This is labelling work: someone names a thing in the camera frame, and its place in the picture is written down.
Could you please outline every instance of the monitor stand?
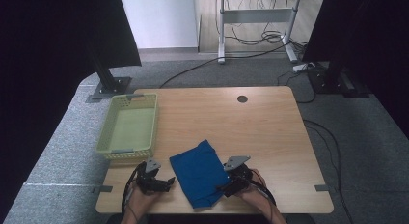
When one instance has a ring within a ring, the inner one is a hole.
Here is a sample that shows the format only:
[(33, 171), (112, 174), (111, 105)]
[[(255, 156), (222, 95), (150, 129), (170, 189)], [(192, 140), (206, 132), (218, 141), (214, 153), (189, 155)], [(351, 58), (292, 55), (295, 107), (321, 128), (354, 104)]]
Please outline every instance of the monitor stand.
[(94, 49), (90, 44), (87, 45), (88, 55), (92, 66), (99, 76), (100, 82), (92, 95), (89, 95), (86, 102), (100, 102), (104, 98), (111, 98), (116, 95), (123, 95), (129, 85), (130, 77), (114, 77), (108, 68), (105, 68), (97, 58)]

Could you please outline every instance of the human hand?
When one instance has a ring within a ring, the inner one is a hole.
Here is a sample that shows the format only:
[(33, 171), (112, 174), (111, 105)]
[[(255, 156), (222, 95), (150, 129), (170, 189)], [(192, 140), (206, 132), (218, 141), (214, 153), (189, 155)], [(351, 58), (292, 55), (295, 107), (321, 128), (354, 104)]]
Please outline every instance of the human hand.
[(123, 221), (121, 222), (122, 224), (137, 223), (162, 195), (162, 192), (151, 191), (144, 194), (141, 188), (135, 182), (130, 185), (130, 188), (133, 190), (125, 207), (125, 214), (123, 216)]
[[(267, 187), (265, 184), (265, 179), (261, 176), (259, 170), (251, 169), (251, 171), (253, 173), (252, 180), (262, 184), (264, 187)], [(266, 198), (255, 186), (250, 184), (247, 188), (236, 193), (235, 196), (243, 199), (243, 201), (245, 201), (247, 204), (261, 211), (261, 213), (270, 223), (286, 224), (286, 221), (277, 207), (272, 204), (272, 202)]]

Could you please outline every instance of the blue towel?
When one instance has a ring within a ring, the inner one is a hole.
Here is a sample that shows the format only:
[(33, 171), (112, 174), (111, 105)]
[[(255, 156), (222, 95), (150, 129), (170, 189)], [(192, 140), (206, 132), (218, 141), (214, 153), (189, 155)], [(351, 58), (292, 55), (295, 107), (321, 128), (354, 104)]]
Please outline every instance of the blue towel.
[(216, 186), (230, 180), (216, 151), (207, 140), (194, 149), (170, 157), (170, 160), (181, 189), (193, 209), (211, 207), (223, 196)]

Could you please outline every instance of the wooden table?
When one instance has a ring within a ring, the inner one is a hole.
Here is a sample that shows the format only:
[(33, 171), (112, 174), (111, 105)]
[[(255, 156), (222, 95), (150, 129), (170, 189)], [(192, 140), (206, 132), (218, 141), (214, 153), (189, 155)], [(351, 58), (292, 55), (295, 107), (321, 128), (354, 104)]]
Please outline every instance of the wooden table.
[[(137, 90), (158, 94), (159, 121), (154, 158), (162, 164), (159, 180), (175, 176), (169, 157), (207, 139), (220, 160), (250, 155), (283, 213), (329, 213), (333, 204), (309, 136), (289, 87), (231, 87)], [(245, 96), (241, 103), (238, 97)], [(139, 160), (112, 161), (96, 210), (121, 212), (123, 189)], [(175, 182), (150, 213), (253, 213), (236, 197), (222, 197), (211, 209), (193, 210)]]

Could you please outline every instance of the plastic basket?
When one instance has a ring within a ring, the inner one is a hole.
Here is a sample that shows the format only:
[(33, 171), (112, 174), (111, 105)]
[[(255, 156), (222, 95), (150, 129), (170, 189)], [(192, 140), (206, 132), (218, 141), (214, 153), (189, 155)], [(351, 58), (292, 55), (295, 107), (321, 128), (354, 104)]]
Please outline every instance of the plastic basket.
[(96, 151), (108, 159), (152, 157), (157, 115), (157, 94), (112, 97)]

